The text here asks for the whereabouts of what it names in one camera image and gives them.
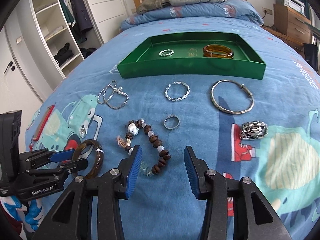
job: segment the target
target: green tray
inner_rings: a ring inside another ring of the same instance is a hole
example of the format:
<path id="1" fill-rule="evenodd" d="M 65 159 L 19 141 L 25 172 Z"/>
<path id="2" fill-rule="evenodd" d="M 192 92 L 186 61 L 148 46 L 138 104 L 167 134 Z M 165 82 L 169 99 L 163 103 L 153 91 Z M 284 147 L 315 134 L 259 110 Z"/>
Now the green tray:
<path id="1" fill-rule="evenodd" d="M 231 48 L 234 58 L 203 56 L 203 47 L 220 44 Z M 168 57 L 159 52 L 173 49 Z M 156 75 L 205 74 L 262 79 L 266 64 L 238 35 L 218 32 L 172 33 L 147 38 L 119 65 L 123 78 Z"/>

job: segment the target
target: black door handle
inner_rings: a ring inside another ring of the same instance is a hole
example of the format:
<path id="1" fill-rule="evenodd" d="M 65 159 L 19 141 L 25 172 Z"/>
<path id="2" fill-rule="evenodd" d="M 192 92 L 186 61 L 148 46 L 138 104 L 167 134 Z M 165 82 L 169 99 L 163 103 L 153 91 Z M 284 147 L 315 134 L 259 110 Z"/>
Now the black door handle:
<path id="1" fill-rule="evenodd" d="M 7 70 L 8 70 L 8 68 L 12 67 L 12 65 L 13 65 L 13 62 L 10 61 L 9 64 L 7 65 L 7 68 L 5 69 L 5 71 L 3 73 L 5 74 L 7 72 Z"/>

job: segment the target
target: red cartoon shoe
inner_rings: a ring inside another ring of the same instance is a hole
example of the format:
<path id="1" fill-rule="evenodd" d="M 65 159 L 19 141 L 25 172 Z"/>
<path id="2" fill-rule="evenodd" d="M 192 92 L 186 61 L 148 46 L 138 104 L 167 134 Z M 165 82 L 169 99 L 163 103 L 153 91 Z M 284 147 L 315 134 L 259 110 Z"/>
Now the red cartoon shoe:
<path id="1" fill-rule="evenodd" d="M 227 179 L 233 179 L 233 177 L 229 173 L 224 172 L 222 175 Z M 228 217 L 233 217 L 233 199 L 231 197 L 228 198 L 227 207 L 228 207 Z"/>
<path id="2" fill-rule="evenodd" d="M 251 145 L 241 143 L 240 127 L 233 123 L 231 127 L 231 161 L 250 161 L 251 158 L 255 157 L 255 148 L 251 147 Z"/>

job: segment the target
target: metal screw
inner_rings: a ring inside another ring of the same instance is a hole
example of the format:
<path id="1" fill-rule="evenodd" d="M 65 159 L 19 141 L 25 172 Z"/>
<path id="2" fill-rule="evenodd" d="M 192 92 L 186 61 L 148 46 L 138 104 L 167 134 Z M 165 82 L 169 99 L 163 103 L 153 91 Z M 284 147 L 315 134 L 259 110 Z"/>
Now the metal screw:
<path id="1" fill-rule="evenodd" d="M 251 179 L 248 178 L 248 177 L 244 177 L 244 178 L 242 179 L 242 181 L 243 181 L 245 184 L 250 184 L 250 183 L 251 183 Z"/>
<path id="2" fill-rule="evenodd" d="M 207 174 L 211 175 L 211 176 L 214 176 L 214 175 L 217 174 L 217 172 L 215 170 L 209 169 L 209 170 L 207 170 Z"/>
<path id="3" fill-rule="evenodd" d="M 82 176 L 76 176 L 75 177 L 75 182 L 81 182 L 83 181 L 83 177 Z"/>
<path id="4" fill-rule="evenodd" d="M 110 171 L 111 175 L 118 175 L 120 173 L 120 171 L 118 169 L 112 169 Z"/>

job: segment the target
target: drawer handle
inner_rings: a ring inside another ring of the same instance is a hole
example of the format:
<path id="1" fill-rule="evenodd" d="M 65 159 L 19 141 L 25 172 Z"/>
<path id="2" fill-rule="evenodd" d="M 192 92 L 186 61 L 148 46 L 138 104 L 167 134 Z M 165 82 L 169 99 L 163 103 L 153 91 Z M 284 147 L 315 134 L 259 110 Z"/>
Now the drawer handle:
<path id="1" fill-rule="evenodd" d="M 296 20 L 298 20 L 299 22 L 302 22 L 304 24 L 304 21 L 300 20 L 299 18 L 296 17 Z"/>
<path id="2" fill-rule="evenodd" d="M 297 28 L 295 28 L 295 30 L 298 31 L 298 32 L 300 32 L 300 33 L 302 33 L 302 34 L 305 34 L 304 32 L 298 30 Z"/>
<path id="3" fill-rule="evenodd" d="M 302 50 L 302 49 L 299 49 L 299 48 L 297 48 L 297 47 L 294 47 L 294 48 L 303 52 L 303 50 Z"/>

